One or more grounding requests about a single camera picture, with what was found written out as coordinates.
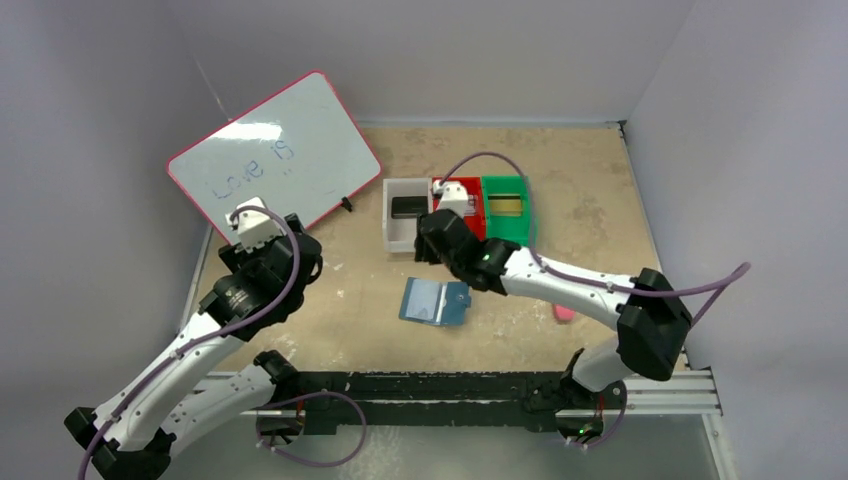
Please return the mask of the blue card holder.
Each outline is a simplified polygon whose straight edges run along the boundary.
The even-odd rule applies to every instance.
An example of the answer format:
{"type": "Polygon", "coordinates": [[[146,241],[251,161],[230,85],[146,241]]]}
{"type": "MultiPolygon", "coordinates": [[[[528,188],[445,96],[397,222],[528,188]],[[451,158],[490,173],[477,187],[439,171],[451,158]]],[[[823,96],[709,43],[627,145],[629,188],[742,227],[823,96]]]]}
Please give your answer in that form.
{"type": "Polygon", "coordinates": [[[398,318],[437,327],[461,326],[471,307],[470,291],[463,282],[410,277],[405,285],[398,318]]]}

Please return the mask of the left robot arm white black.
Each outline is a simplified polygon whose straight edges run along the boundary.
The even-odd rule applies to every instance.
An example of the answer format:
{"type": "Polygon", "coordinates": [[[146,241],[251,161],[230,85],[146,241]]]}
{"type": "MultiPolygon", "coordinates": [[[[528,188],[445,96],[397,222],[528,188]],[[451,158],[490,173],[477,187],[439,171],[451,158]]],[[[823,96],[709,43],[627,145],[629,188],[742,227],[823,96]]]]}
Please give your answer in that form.
{"type": "Polygon", "coordinates": [[[194,387],[261,330],[285,322],[321,274],[321,244],[296,214],[262,206],[230,216],[239,241],[219,252],[228,274],[199,302],[176,338],[126,387],[97,407],[78,407],[64,425],[85,453],[77,471],[104,479],[158,479],[190,443],[228,418],[271,399],[277,360],[233,383],[194,387]]]}

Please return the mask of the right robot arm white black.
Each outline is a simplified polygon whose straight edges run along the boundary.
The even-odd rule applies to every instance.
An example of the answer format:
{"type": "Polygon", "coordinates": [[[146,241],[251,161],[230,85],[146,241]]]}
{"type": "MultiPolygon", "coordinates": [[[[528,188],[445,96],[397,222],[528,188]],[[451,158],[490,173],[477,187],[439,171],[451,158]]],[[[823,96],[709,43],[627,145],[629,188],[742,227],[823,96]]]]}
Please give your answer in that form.
{"type": "Polygon", "coordinates": [[[451,274],[474,290],[562,305],[611,329],[615,336],[574,353],[563,390],[589,395],[631,375],[669,380],[693,323],[660,272],[635,277],[553,261],[500,238],[479,239],[453,211],[420,216],[419,239],[451,274]]]}

